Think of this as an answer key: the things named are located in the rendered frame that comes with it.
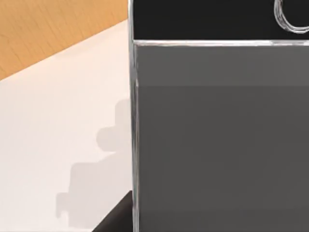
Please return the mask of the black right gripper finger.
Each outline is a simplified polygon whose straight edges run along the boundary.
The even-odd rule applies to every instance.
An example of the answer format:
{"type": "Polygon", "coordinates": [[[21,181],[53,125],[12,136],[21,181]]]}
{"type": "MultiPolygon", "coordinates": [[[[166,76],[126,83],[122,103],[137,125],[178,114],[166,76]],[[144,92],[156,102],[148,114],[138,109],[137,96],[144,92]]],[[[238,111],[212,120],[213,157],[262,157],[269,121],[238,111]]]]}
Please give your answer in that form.
{"type": "Polygon", "coordinates": [[[130,190],[92,232],[133,232],[132,207],[130,190]]]}

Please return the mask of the grey and black box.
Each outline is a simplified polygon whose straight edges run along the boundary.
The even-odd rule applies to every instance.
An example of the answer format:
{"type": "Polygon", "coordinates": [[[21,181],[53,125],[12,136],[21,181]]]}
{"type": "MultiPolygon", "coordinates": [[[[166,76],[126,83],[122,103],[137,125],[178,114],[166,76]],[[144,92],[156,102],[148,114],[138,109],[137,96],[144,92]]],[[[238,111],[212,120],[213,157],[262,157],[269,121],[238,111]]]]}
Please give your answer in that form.
{"type": "Polygon", "coordinates": [[[128,0],[133,232],[309,232],[309,0],[128,0]]]}

